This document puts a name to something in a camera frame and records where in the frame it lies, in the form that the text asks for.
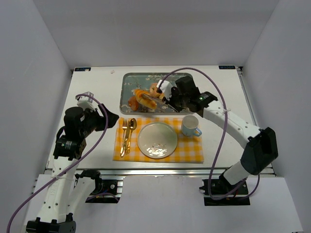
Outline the steel serving tongs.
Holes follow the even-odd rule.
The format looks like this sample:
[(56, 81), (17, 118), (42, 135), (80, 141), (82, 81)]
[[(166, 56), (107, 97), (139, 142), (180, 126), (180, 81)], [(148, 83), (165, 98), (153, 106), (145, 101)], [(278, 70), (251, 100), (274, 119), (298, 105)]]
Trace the steel serving tongs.
[(159, 98), (156, 98), (156, 97), (152, 97), (150, 95), (147, 95), (147, 94), (142, 94), (142, 97), (145, 98), (145, 99), (150, 99), (150, 100), (153, 100), (155, 101), (156, 103), (159, 103), (159, 104), (162, 104), (162, 105), (167, 105), (169, 108), (173, 109), (175, 112), (178, 112), (178, 110), (171, 106), (169, 101), (166, 100), (165, 98), (163, 98), (162, 100), (159, 99)]

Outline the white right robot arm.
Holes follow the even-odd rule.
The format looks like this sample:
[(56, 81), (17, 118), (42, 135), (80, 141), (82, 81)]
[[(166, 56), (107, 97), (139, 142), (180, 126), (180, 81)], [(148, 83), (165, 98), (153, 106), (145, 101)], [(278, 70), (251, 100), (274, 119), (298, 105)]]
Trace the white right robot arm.
[(200, 92), (192, 77), (182, 77), (175, 85), (164, 81), (158, 88), (164, 93), (164, 102), (175, 111), (189, 109), (213, 122), (243, 148), (241, 159), (219, 177), (219, 186), (225, 192), (235, 189), (250, 175), (260, 174), (278, 157), (276, 133), (273, 129), (261, 129), (225, 109), (215, 95), (207, 91)]

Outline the striped croissant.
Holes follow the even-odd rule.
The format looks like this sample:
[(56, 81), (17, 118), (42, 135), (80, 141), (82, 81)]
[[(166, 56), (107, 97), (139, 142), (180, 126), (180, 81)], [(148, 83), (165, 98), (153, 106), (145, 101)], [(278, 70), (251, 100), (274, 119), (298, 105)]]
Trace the striped croissant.
[(134, 94), (139, 104), (152, 110), (155, 110), (157, 108), (157, 103), (155, 101), (149, 99), (148, 97), (143, 96), (143, 94), (146, 94), (146, 95), (149, 94), (147, 91), (141, 90), (141, 89), (135, 89)]

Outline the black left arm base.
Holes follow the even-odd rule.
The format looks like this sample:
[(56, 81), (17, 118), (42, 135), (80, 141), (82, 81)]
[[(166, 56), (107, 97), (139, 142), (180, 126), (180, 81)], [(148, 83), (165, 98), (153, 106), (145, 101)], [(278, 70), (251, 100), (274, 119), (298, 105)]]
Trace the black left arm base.
[(115, 178), (103, 177), (99, 170), (86, 169), (75, 175), (74, 187), (84, 177), (91, 178), (95, 183), (95, 189), (86, 199), (86, 203), (118, 203), (121, 198), (123, 183)]

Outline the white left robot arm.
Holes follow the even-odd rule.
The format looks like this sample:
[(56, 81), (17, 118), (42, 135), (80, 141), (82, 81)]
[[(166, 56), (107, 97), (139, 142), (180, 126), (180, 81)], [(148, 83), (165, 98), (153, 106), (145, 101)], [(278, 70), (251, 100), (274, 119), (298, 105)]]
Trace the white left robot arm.
[(71, 190), (77, 162), (83, 157), (86, 138), (93, 132), (105, 132), (115, 126), (119, 116), (102, 103), (98, 108), (71, 107), (65, 111), (64, 126), (56, 135), (51, 181), (43, 205), (34, 220), (26, 225), (28, 233), (74, 233), (74, 213), (88, 196), (101, 188), (100, 174), (88, 169), (78, 175), (77, 187)]

